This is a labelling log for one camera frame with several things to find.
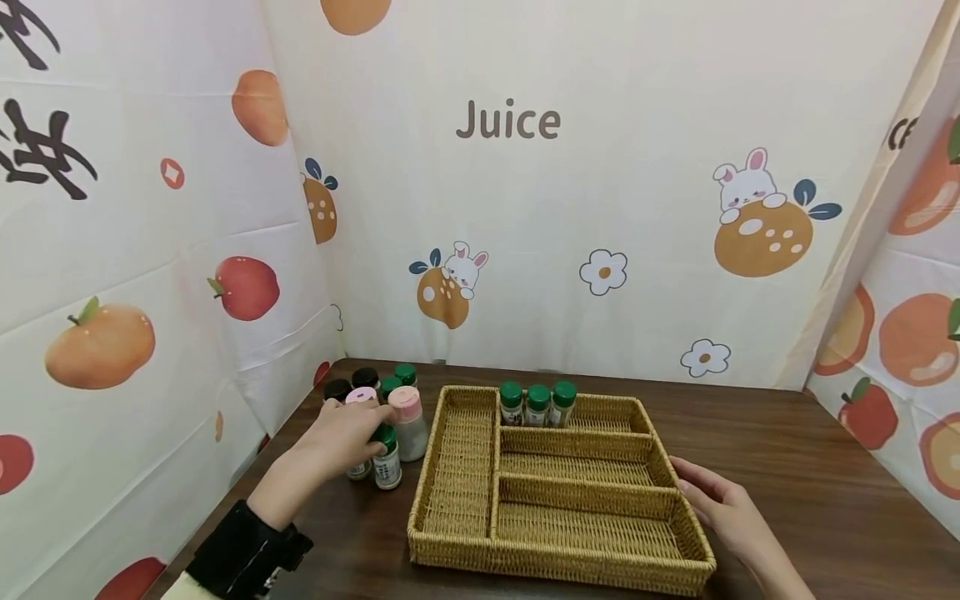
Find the fabric wall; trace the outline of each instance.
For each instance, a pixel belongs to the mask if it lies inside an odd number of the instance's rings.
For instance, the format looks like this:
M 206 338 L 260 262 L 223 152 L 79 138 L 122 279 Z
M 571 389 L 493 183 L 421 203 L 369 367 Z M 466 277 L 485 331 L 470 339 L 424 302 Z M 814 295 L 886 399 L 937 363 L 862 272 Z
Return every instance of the fabric wall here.
M 337 358 L 273 70 L 252 0 L 0 3 L 0 597 L 139 598 Z
M 800 389 L 941 5 L 261 2 L 347 352 Z
M 956 103 L 951 54 L 942 80 Z M 960 166 L 949 163 L 960 104 L 938 108 L 931 101 L 901 151 L 919 168 L 807 386 L 960 539 Z

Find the flower print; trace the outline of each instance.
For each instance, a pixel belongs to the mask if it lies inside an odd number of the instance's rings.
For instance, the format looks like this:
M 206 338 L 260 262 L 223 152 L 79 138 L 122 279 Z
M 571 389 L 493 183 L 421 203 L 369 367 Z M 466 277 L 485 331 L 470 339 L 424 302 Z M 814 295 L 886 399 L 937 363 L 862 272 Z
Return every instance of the flower print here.
M 580 279 L 590 286 L 590 293 L 603 296 L 627 282 L 627 255 L 611 254 L 602 248 L 590 253 L 590 259 L 580 267 Z
M 690 370 L 691 377 L 702 377 L 708 372 L 724 372 L 730 366 L 730 347 L 710 340 L 697 340 L 680 358 L 680 364 Z

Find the wicker tray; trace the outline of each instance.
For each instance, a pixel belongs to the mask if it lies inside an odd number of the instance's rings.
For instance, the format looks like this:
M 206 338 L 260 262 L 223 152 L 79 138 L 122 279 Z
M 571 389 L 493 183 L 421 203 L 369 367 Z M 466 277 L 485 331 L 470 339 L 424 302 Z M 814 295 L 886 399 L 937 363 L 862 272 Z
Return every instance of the wicker tray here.
M 639 400 L 577 396 L 567 429 L 500 424 L 445 386 L 407 524 L 417 564 L 697 596 L 716 560 Z

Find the basket compartment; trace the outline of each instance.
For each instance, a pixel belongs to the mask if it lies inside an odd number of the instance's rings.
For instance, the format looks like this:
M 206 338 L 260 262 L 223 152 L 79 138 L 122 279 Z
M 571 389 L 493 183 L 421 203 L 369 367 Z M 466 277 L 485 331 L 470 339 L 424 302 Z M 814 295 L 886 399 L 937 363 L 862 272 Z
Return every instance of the basket compartment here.
M 610 433 L 653 433 L 646 411 L 636 398 L 579 394 L 567 424 L 569 430 Z
M 666 456 L 648 434 L 503 427 L 504 474 L 673 488 Z
M 414 503 L 414 531 L 489 535 L 497 401 L 495 388 L 444 388 Z
M 677 490 L 501 474 L 499 540 L 674 561 L 708 559 Z

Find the green bottle cap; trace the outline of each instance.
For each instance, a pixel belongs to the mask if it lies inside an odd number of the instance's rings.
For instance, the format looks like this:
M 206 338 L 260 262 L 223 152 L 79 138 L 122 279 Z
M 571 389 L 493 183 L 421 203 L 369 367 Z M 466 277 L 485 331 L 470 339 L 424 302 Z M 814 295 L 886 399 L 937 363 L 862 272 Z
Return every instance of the green bottle cap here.
M 417 368 L 410 363 L 400 363 L 394 369 L 394 375 L 399 377 L 403 385 L 413 385 L 417 381 Z
M 545 385 L 532 385 L 527 390 L 527 406 L 530 410 L 539 413 L 546 410 L 550 403 L 550 390 Z
M 517 408 L 523 403 L 523 388 L 515 381 L 504 381 L 500 384 L 500 404 L 507 408 Z
M 400 381 L 399 377 L 393 377 L 391 375 L 380 382 L 380 392 L 383 394 L 383 397 L 390 397 L 390 392 L 401 385 L 403 385 L 403 382 Z
M 381 442 L 387 446 L 387 454 L 390 454 L 396 450 L 396 430 L 387 423 L 380 423 L 376 431 L 373 432 L 373 437 L 370 438 L 370 441 Z
M 558 381 L 553 386 L 553 402 L 561 408 L 569 408 L 577 400 L 577 387 L 569 381 Z

